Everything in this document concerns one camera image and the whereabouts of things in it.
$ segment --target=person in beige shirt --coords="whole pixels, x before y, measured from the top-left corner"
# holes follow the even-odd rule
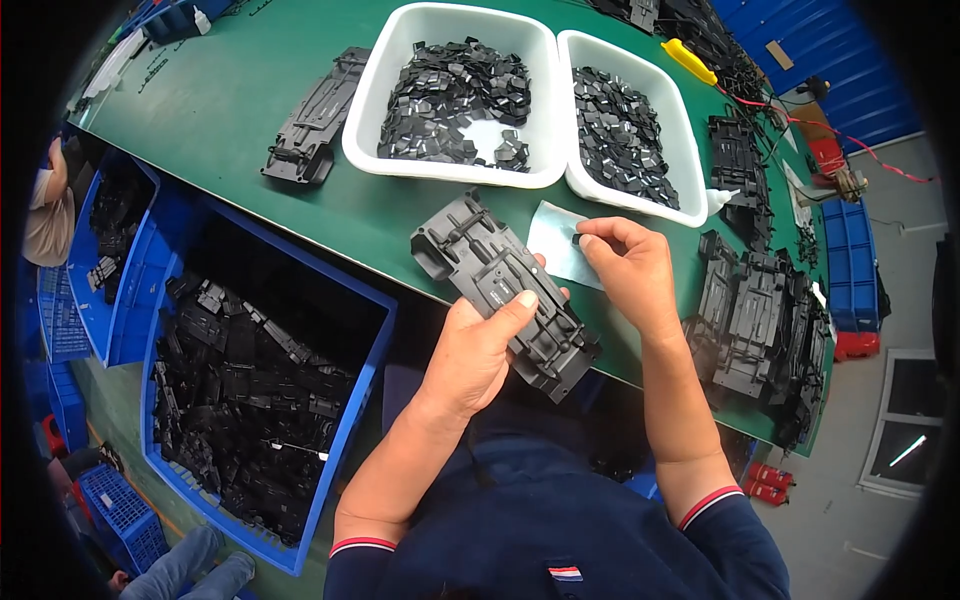
[[[27,215],[23,256],[40,267],[66,262],[77,221],[73,190],[67,185],[66,160],[57,137],[47,153],[48,169],[36,174],[34,196]]]

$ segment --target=window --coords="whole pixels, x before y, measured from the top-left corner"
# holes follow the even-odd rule
[[[860,485],[919,496],[933,469],[946,403],[933,350],[887,350],[880,411]]]

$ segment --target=fire extinguisher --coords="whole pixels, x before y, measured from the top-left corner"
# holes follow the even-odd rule
[[[747,480],[747,485],[745,485],[743,489],[747,495],[753,498],[759,498],[767,504],[779,506],[781,504],[790,503],[790,498],[787,497],[786,492],[783,490],[778,490],[773,486],[768,486],[765,483],[760,483],[755,479]]]
[[[797,482],[793,480],[793,473],[779,470],[769,465],[764,465],[763,463],[753,463],[750,465],[750,468],[747,470],[747,476],[779,490],[785,490],[787,486],[797,485]]]

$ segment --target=yellow tool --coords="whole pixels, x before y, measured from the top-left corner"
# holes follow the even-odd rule
[[[661,46],[670,55],[671,59],[683,65],[687,71],[693,73],[694,77],[707,85],[717,85],[717,76],[713,74],[713,71],[707,69],[707,66],[697,58],[697,55],[687,50],[683,42],[674,37],[670,41],[662,43]]]

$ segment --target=blue metal panel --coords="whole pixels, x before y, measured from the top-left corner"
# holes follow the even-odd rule
[[[892,65],[842,0],[715,0],[717,13],[778,94],[811,75],[830,82],[820,103],[830,124],[867,145],[923,126]],[[775,40],[794,62],[784,71],[766,49]],[[846,138],[853,152],[860,147]]]

